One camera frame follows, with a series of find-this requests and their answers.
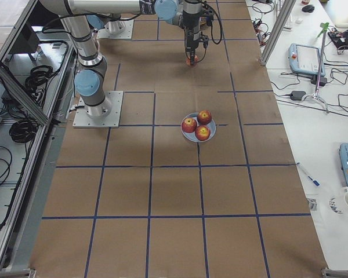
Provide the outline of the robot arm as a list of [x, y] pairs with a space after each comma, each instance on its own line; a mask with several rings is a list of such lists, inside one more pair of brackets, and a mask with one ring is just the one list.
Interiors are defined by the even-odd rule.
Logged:
[[[122, 39], [130, 36], [128, 32], [133, 27], [133, 18], [120, 19], [117, 21], [103, 19], [101, 15], [87, 15], [88, 23], [91, 24], [94, 29], [98, 30], [97, 38], [110, 38], [110, 39]], [[202, 35], [200, 31], [200, 18], [191, 17], [185, 14], [183, 17], [179, 12], [176, 15], [166, 20], [168, 24], [176, 25], [184, 30], [184, 45], [188, 65], [194, 65], [201, 60], [198, 59], [195, 51], [199, 43], [204, 45], [204, 56], [206, 55], [206, 49], [208, 47], [208, 37]]]
[[189, 62], [197, 62], [195, 51], [200, 43], [200, 18], [204, 14], [201, 1], [42, 1], [41, 4], [59, 16], [78, 50], [81, 70], [76, 74], [74, 86], [91, 118], [108, 115], [113, 104], [103, 91], [107, 62], [92, 37], [88, 15], [111, 16], [112, 21], [119, 21], [123, 13], [156, 14], [159, 19], [184, 29]]

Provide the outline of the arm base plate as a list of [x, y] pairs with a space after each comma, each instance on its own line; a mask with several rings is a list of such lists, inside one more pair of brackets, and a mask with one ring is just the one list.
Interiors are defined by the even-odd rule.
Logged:
[[118, 128], [123, 102], [123, 91], [105, 92], [104, 101], [95, 107], [88, 106], [82, 98], [79, 99], [72, 126], [74, 128]]
[[109, 21], [103, 29], [97, 33], [97, 39], [131, 40], [134, 20]]

